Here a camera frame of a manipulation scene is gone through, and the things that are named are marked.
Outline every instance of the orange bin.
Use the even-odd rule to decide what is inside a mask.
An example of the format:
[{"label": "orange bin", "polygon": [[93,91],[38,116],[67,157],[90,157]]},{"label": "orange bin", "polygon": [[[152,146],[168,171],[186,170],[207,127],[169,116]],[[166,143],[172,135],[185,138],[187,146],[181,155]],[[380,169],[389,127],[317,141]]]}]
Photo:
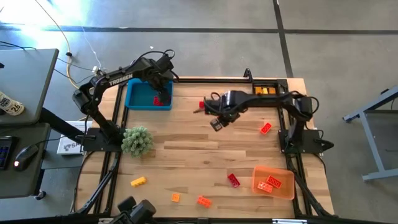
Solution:
[{"label": "orange bin", "polygon": [[[282,182],[279,189],[272,188],[272,192],[268,193],[258,189],[259,182],[267,182],[269,176],[273,176]],[[256,166],[253,170],[252,190],[254,193],[262,194],[270,197],[279,197],[293,200],[294,198],[294,174],[289,170],[276,169],[266,166]]]}]

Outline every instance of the lego brick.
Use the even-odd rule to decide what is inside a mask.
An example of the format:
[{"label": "lego brick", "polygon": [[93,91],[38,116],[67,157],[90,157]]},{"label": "lego brick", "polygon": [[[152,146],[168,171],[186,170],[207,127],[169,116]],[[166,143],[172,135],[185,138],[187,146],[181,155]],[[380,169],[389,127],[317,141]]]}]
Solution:
[{"label": "lego brick", "polygon": [[199,108],[200,109],[205,109],[205,102],[199,101]]},{"label": "lego brick", "polygon": [[264,191],[266,191],[268,193],[272,192],[272,186],[267,184],[267,183],[264,183],[263,181],[259,182],[259,185],[257,186],[257,188],[261,189],[261,190],[264,190]]},{"label": "lego brick", "polygon": [[179,202],[180,195],[179,194],[172,194],[172,202]]},{"label": "lego brick", "polygon": [[203,196],[198,197],[197,203],[206,208],[210,208],[210,206],[211,206],[211,200],[208,200],[207,198],[205,198]]},{"label": "lego brick", "polygon": [[279,181],[278,179],[276,179],[275,177],[271,176],[271,175],[267,178],[266,182],[268,184],[271,184],[272,186],[278,188],[278,189],[280,188],[280,186],[282,186],[282,182]]},{"label": "lego brick", "polygon": [[228,179],[231,182],[233,187],[239,187],[239,185],[241,185],[241,183],[239,183],[239,181],[237,180],[237,178],[235,177],[234,174],[230,174],[228,176]]},{"label": "lego brick", "polygon": [[261,134],[267,134],[267,132],[271,129],[272,125],[270,123],[267,123],[264,125],[264,127],[261,128],[260,133]]},{"label": "lego brick", "polygon": [[147,182],[147,179],[145,177],[140,177],[140,178],[130,182],[130,184],[132,187],[137,187],[138,185],[144,184],[146,182]]},{"label": "lego brick", "polygon": [[254,87],[254,92],[255,92],[255,94],[262,94],[261,87],[259,87],[259,86]]},{"label": "lego brick", "polygon": [[270,87],[270,88],[268,89],[268,93],[269,93],[269,94],[276,94],[276,89],[275,89],[274,87]]},{"label": "lego brick", "polygon": [[157,96],[154,97],[154,105],[155,106],[163,106],[163,103],[160,102]]}]

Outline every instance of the black keyboard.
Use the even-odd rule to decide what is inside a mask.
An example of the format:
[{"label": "black keyboard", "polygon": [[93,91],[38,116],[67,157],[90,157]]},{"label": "black keyboard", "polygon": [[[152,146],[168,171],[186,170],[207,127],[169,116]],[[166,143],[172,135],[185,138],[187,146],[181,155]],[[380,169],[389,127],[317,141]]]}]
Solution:
[{"label": "black keyboard", "polygon": [[12,152],[18,140],[17,137],[0,137],[0,170],[7,169],[8,162],[11,160]]}]

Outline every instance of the green plush toy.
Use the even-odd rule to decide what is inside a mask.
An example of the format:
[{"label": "green plush toy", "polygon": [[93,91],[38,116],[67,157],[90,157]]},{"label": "green plush toy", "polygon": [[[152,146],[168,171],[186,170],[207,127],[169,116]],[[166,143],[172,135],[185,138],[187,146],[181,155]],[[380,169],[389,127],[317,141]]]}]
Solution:
[{"label": "green plush toy", "polygon": [[142,126],[126,129],[122,143],[124,153],[131,154],[131,157],[138,157],[147,153],[153,146],[152,135]]}]

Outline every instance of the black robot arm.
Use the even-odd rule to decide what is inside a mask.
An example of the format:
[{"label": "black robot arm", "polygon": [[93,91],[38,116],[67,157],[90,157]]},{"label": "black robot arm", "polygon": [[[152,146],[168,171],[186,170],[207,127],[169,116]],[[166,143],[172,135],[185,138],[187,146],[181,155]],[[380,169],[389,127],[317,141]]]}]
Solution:
[{"label": "black robot arm", "polygon": [[165,51],[158,61],[139,57],[129,66],[119,67],[116,71],[109,73],[99,71],[98,76],[93,77],[73,93],[73,101],[82,113],[90,115],[98,123],[106,143],[121,144],[123,134],[112,121],[106,120],[98,109],[105,90],[132,78],[139,78],[143,82],[147,81],[158,92],[161,102],[168,102],[170,96],[165,86],[174,77],[174,73],[171,72],[174,68],[171,63],[174,55],[169,56],[168,51],[172,50]]},{"label": "black robot arm", "polygon": [[309,96],[291,91],[281,95],[254,95],[231,90],[223,95],[211,94],[212,100],[205,98],[205,113],[218,116],[210,122],[215,131],[233,123],[250,107],[282,107],[295,118],[289,129],[288,139],[292,144],[302,142],[305,123],[312,118],[312,100]]}]

